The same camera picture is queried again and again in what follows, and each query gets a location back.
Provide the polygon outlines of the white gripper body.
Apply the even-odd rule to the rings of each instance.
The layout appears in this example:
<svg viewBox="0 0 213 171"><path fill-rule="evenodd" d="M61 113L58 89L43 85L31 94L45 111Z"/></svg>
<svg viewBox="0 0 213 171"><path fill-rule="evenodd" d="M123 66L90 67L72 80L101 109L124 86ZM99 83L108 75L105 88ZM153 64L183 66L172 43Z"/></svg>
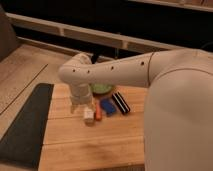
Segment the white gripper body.
<svg viewBox="0 0 213 171"><path fill-rule="evenodd" d="M71 112L81 105L92 104L92 92L89 84L69 85L70 100L71 100Z"/></svg>

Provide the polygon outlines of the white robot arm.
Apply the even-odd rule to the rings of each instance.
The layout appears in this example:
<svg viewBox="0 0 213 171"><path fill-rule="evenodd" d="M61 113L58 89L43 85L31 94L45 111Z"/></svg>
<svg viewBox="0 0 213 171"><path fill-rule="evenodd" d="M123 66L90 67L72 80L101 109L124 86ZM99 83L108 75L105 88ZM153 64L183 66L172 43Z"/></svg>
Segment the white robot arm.
<svg viewBox="0 0 213 171"><path fill-rule="evenodd" d="M80 53L59 77L77 102L90 83L146 87L145 170L213 171L213 53L178 49L97 64Z"/></svg>

